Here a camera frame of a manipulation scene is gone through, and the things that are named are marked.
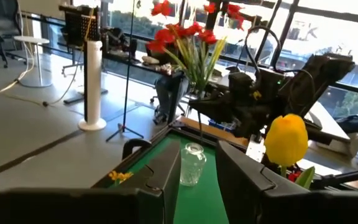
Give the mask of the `yellow artificial tulip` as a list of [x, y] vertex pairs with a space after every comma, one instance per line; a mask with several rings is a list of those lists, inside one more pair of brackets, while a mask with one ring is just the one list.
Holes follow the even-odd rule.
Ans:
[[271, 123], [264, 141], [265, 154], [270, 162], [280, 168], [286, 179], [287, 169], [302, 160], [308, 150], [308, 133], [301, 116], [278, 116]]

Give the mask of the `grey desk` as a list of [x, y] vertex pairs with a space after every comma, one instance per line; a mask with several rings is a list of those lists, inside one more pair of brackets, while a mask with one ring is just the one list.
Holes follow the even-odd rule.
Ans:
[[319, 147], [344, 154], [350, 158], [358, 152], [358, 131], [346, 133], [320, 102], [316, 102], [305, 118], [317, 125], [308, 126], [310, 139]]

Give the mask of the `black bag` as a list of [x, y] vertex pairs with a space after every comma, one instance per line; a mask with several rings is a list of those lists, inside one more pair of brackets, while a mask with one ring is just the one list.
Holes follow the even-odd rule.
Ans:
[[345, 133], [358, 133], [358, 114], [340, 116], [334, 120]]

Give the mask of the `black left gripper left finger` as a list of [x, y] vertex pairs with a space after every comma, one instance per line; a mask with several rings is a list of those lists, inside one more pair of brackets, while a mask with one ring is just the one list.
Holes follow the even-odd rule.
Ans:
[[0, 192], [0, 224], [173, 224], [181, 168], [173, 141], [112, 188]]

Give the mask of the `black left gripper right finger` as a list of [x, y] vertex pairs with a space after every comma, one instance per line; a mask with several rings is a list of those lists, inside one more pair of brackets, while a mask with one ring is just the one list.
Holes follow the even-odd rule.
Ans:
[[219, 189], [230, 224], [358, 224], [358, 190], [337, 190], [355, 172], [315, 179], [309, 189], [226, 141], [216, 148]]

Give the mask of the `white tower fan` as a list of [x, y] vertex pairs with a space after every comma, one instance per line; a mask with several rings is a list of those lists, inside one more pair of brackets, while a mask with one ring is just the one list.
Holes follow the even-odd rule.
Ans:
[[106, 121], [101, 117], [101, 47], [101, 41], [86, 41], [84, 118], [78, 123], [84, 131], [99, 131], [106, 127]]

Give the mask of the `black pegboard stand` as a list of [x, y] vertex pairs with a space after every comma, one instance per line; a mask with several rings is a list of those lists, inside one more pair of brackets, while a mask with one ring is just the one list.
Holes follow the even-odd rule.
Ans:
[[99, 7], [59, 5], [58, 9], [64, 13], [61, 33], [68, 46], [81, 47], [86, 40], [101, 40]]

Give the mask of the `white round side table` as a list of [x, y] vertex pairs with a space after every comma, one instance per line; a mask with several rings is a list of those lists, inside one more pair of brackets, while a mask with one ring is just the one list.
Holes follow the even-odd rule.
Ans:
[[42, 75], [42, 67], [40, 65], [40, 54], [39, 54], [39, 46], [43, 44], [48, 44], [49, 40], [43, 39], [43, 38], [37, 38], [32, 36], [24, 36], [24, 35], [18, 35], [14, 37], [14, 40], [22, 42], [25, 46], [26, 44], [30, 44], [30, 46], [35, 47], [35, 59], [32, 58], [32, 63], [37, 66], [38, 70], [38, 79], [36, 80], [29, 80], [26, 79], [26, 75], [29, 73], [28, 70], [26, 70], [22, 75], [19, 76], [17, 79], [18, 83], [24, 87], [28, 88], [46, 88], [52, 85], [51, 78], [46, 78]]

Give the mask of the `black window desk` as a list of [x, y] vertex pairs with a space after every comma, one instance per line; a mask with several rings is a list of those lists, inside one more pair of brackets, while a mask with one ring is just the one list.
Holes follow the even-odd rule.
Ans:
[[126, 35], [120, 28], [101, 28], [101, 40], [104, 59], [126, 64], [128, 68], [137, 67], [176, 80], [185, 78], [184, 73], [174, 68], [173, 64], [169, 62], [168, 56], [152, 53], [150, 50], [143, 54], [138, 52], [137, 39]]

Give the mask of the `black aluminium table frame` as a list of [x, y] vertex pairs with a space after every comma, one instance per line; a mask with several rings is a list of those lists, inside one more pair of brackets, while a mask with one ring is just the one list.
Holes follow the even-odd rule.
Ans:
[[[120, 173], [127, 173], [131, 171], [131, 167], [139, 162], [144, 156], [151, 154], [156, 148], [156, 145], [168, 138], [169, 134], [176, 134], [180, 139], [187, 139], [189, 141], [197, 141], [200, 136], [199, 129], [196, 128], [197, 122], [188, 119], [180, 118], [168, 124], [161, 131], [155, 134], [150, 141], [144, 139], [131, 139], [126, 142], [122, 150], [122, 161], [117, 167], [108, 172], [101, 180], [94, 184], [95, 188], [109, 187], [119, 180]], [[227, 140], [229, 144], [247, 154], [251, 158], [261, 161], [264, 155], [264, 146], [262, 143], [256, 144], [249, 142], [244, 138], [236, 138], [231, 133], [223, 131], [212, 126], [203, 124], [201, 126], [203, 131], [203, 146], [214, 149], [219, 140]], [[301, 170], [310, 167], [315, 168], [316, 179], [326, 179], [328, 183], [326, 186], [334, 187], [335, 189], [358, 190], [358, 170], [351, 172], [340, 173], [337, 170], [322, 166], [320, 164], [302, 159], [297, 162]]]

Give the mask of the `clear glass vase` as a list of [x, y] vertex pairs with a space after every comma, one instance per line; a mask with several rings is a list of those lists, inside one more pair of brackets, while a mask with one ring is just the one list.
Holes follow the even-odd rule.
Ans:
[[204, 148], [190, 142], [181, 150], [181, 172], [180, 183], [184, 186], [195, 186], [203, 172], [207, 158], [204, 154]]

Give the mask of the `yellow orange flower bunch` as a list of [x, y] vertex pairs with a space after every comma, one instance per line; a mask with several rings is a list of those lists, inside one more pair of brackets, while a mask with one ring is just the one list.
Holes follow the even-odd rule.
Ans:
[[117, 186], [127, 179], [130, 179], [134, 174], [132, 172], [116, 172], [115, 170], [111, 171], [108, 174], [108, 177], [113, 181], [113, 186]]

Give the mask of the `red small-blossom flower bunch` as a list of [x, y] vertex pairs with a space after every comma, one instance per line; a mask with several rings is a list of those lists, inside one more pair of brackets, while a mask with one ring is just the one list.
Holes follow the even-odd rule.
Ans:
[[146, 47], [169, 55], [186, 75], [198, 98], [202, 98], [226, 39], [226, 36], [217, 38], [212, 29], [194, 21], [188, 27], [181, 23], [167, 24]]

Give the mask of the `silver mounting plate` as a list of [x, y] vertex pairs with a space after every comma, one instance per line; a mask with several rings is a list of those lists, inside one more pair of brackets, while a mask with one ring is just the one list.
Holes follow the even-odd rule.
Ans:
[[260, 136], [252, 135], [247, 145], [246, 155], [257, 162], [262, 162], [264, 154], [264, 139]]

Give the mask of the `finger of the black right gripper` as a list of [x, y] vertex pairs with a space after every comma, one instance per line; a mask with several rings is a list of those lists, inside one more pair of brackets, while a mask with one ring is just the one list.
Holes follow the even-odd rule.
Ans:
[[222, 108], [214, 105], [194, 105], [194, 109], [213, 119], [217, 123], [233, 123], [236, 126], [232, 133], [237, 138], [250, 138], [260, 134], [260, 126], [255, 117], [247, 110]]
[[229, 110], [245, 105], [254, 87], [254, 81], [245, 73], [232, 73], [223, 78], [224, 83], [209, 81], [203, 90], [204, 96], [190, 100], [196, 110]]

